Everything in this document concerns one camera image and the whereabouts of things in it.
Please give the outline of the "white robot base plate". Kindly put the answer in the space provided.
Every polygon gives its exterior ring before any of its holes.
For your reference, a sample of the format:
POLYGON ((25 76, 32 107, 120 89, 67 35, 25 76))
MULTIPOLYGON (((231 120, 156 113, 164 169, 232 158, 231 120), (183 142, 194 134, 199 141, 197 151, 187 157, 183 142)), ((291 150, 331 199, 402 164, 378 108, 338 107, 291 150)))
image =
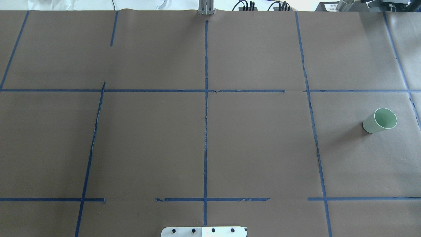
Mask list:
POLYGON ((165 227, 161 237, 247 237, 241 226, 165 227))

